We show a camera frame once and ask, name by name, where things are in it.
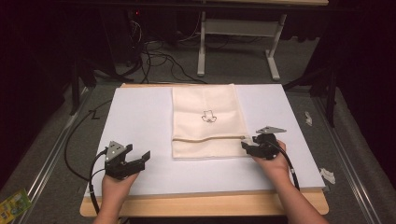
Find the white board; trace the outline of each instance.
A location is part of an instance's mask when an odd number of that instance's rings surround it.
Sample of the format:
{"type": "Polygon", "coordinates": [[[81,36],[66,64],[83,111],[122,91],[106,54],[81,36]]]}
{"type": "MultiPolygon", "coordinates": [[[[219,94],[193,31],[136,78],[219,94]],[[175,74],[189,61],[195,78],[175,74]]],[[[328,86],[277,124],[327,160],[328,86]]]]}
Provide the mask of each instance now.
{"type": "MultiPolygon", "coordinates": [[[[291,110],[281,85],[235,85],[249,134],[265,126],[286,129],[276,138],[287,145],[300,187],[323,188],[310,150],[291,110]]],[[[133,144],[126,160],[141,158],[151,151],[146,170],[141,172],[131,195],[226,192],[273,189],[259,165],[250,157],[211,160],[174,160],[172,158],[171,87],[118,88],[107,117],[98,153],[110,141],[133,144]]],[[[94,170],[104,168],[105,157],[94,170]]],[[[92,181],[95,194],[101,196],[104,172],[92,181]]]]}

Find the embroidered design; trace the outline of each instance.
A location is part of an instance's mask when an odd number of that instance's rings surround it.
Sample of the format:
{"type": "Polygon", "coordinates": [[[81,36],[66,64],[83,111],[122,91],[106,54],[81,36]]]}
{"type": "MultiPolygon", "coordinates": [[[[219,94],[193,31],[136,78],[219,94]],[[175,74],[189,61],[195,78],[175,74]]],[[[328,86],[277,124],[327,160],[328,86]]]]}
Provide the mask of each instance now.
{"type": "Polygon", "coordinates": [[[213,116],[213,112],[211,110],[204,111],[204,115],[202,116],[202,120],[208,123],[215,122],[217,117],[213,116]]]}

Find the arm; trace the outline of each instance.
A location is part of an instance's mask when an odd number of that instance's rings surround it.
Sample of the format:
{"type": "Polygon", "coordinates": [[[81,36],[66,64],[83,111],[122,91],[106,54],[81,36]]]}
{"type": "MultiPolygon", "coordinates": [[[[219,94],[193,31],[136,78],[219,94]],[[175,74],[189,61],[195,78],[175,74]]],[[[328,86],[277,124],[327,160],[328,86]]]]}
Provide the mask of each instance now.
{"type": "MultiPolygon", "coordinates": [[[[278,141],[278,143],[286,150],[286,145],[283,142],[278,141]]],[[[288,163],[281,153],[272,161],[257,157],[253,157],[253,160],[260,165],[274,184],[289,223],[328,223],[304,195],[293,186],[289,177],[288,163]]]]}
{"type": "Polygon", "coordinates": [[[115,224],[129,190],[138,174],[130,175],[124,180],[118,180],[105,175],[102,180],[102,204],[93,224],[115,224]]]}

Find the white cloth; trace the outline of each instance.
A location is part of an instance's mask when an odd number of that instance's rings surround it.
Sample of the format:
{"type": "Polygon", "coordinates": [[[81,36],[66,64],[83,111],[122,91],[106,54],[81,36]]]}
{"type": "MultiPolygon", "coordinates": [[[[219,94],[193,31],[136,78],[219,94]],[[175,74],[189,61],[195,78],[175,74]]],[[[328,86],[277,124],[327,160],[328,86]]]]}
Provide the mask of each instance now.
{"type": "Polygon", "coordinates": [[[173,157],[240,157],[249,139],[234,85],[174,87],[173,157]]]}

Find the person's right hand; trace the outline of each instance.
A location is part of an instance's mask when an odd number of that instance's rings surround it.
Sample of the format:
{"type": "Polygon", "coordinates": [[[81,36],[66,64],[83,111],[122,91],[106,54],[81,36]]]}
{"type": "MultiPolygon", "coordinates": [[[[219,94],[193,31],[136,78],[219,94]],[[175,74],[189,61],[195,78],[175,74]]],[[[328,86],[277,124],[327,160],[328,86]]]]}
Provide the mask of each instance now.
{"type": "MultiPolygon", "coordinates": [[[[282,141],[277,140],[279,146],[286,151],[286,145],[282,141]]],[[[255,162],[257,162],[260,167],[264,170],[267,177],[276,184],[279,181],[290,181],[289,177],[289,166],[286,162],[285,157],[282,153],[278,153],[276,158],[273,160],[266,160],[263,158],[252,157],[255,162]]]]}

